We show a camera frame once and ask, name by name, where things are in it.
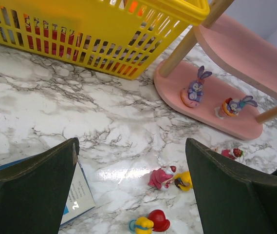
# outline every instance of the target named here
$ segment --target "miniature figurine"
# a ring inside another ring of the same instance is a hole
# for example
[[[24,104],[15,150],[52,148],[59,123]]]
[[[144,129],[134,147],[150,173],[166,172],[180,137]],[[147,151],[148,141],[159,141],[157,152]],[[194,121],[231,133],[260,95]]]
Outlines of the miniature figurine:
[[[181,99],[183,103],[191,108],[200,105],[203,97],[203,85],[205,79],[212,75],[212,72],[203,72],[204,66],[198,69],[197,79],[192,81],[189,85],[188,91],[183,89],[181,91]]]
[[[177,174],[174,178],[174,183],[176,187],[183,190],[184,192],[187,192],[193,188],[189,171]]]
[[[215,108],[215,114],[219,118],[237,116],[246,104],[257,107],[257,103],[253,100],[253,96],[245,96],[243,99],[228,98],[221,107]]]
[[[160,190],[167,190],[173,182],[173,176],[176,172],[175,166],[161,167],[158,170],[153,170],[148,183],[151,187],[156,187]]]
[[[129,231],[133,234],[151,234],[164,232],[170,227],[170,221],[161,210],[150,212],[147,217],[140,217],[129,222]]]
[[[231,150],[222,150],[222,155],[235,160],[243,155],[243,151],[238,148],[234,148]]]

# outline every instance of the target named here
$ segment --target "red hat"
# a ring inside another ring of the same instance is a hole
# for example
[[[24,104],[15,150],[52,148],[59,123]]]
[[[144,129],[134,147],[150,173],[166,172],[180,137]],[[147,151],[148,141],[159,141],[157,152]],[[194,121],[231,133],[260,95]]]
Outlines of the red hat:
[[[153,222],[154,232],[164,232],[170,226],[170,221],[166,219],[166,215],[161,210],[154,210],[148,215],[148,219]]]

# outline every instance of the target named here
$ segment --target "bunny figurine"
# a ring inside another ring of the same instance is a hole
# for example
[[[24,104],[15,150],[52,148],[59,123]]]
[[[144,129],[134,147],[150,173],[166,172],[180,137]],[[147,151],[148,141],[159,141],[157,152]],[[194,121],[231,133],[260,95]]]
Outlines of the bunny figurine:
[[[197,79],[190,83],[188,91],[186,89],[181,91],[181,99],[186,106],[194,108],[200,105],[205,79],[211,75],[212,72],[204,72],[204,66],[198,69]]]
[[[225,102],[223,102],[221,107],[218,107],[218,117],[232,117],[237,116],[239,112],[244,108],[246,104],[257,107],[257,103],[253,100],[253,96],[245,96],[242,99],[232,99],[228,98]]]

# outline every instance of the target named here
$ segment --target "pink shelf board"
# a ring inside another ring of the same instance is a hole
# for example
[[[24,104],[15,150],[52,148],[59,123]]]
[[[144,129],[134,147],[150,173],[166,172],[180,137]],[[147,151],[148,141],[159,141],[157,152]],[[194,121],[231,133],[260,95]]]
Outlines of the pink shelf board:
[[[256,139],[261,135],[263,125],[255,120],[259,114],[255,107],[246,105],[236,117],[220,119],[215,115],[214,108],[219,107],[227,98],[242,98],[245,93],[211,76],[204,83],[200,106],[189,108],[182,102],[180,91],[196,79],[198,67],[181,61],[167,78],[163,78],[158,73],[163,62],[154,73],[154,83],[161,98],[174,110],[242,140]]]
[[[277,99],[277,48],[223,14],[210,29],[194,27],[206,54],[222,69]]]

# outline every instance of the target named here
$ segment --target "wooden dowel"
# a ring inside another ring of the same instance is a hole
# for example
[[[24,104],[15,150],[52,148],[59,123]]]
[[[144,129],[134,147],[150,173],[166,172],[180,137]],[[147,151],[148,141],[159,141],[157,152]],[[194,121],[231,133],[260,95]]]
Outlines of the wooden dowel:
[[[234,0],[213,0],[210,4],[210,14],[207,16],[205,21],[203,21],[202,25],[210,28],[233,1]],[[192,28],[164,62],[162,67],[159,69],[159,74],[162,77],[168,77],[168,75],[185,58],[197,42],[198,41]]]
[[[277,117],[277,106],[255,117],[258,123],[265,123]]]
[[[213,0],[210,4],[210,14],[202,22],[202,26],[210,28],[233,2],[234,0]]]
[[[182,41],[177,45],[172,54],[164,62],[162,67],[160,67],[159,74],[166,78],[185,58],[185,56],[197,44],[197,42],[198,41],[194,34],[194,30],[191,28]]]

